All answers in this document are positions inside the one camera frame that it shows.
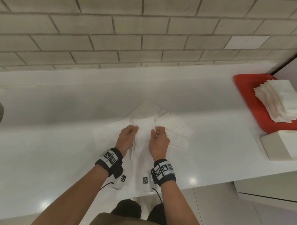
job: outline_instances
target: black cable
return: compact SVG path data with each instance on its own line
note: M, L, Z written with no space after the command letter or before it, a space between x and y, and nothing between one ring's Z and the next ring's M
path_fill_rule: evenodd
M106 185L104 185L102 188L100 188L99 191L101 191L105 186L109 185L109 184L114 184L114 182L110 182L110 183L107 183Z
M157 194L159 195L158 191L155 188L152 188L152 189L155 190L157 192ZM159 195L159 198L160 198L161 203L163 203L160 195Z

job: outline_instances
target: finger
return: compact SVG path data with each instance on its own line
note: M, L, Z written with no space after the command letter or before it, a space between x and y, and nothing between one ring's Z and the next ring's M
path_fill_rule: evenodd
M156 131L158 131L159 135L166 135L165 127L163 127L163 126L157 126L155 128L156 128Z
M124 129L122 129L122 131L128 134L130 132L130 130L132 130L133 128L134 128L133 125L129 125L129 126L125 127Z
M156 131L151 130L151 140L155 140L157 138Z
M133 136L133 137L135 137L135 135L136 135L136 133L138 131L138 128L139 128L139 126L134 126L132 128L132 131L130 131L131 132L130 135Z

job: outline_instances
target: pants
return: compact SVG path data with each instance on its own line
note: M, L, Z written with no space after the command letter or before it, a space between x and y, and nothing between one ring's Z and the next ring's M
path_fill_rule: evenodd
M110 214L140 219L141 206L131 199L122 200L118 203L116 208L111 211ZM163 203L156 205L153 208L147 218L147 221L154 222L160 225L167 225Z

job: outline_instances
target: napkin stack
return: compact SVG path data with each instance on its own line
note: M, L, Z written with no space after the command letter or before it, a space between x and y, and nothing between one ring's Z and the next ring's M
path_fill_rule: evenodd
M268 80L254 91L274 122L291 123L297 119L297 93L289 80Z

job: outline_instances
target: brick wall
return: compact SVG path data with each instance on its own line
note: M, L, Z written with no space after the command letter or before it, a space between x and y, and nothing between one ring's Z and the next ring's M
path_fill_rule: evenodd
M276 62L295 0L0 0L0 71ZM224 49L232 36L268 36Z

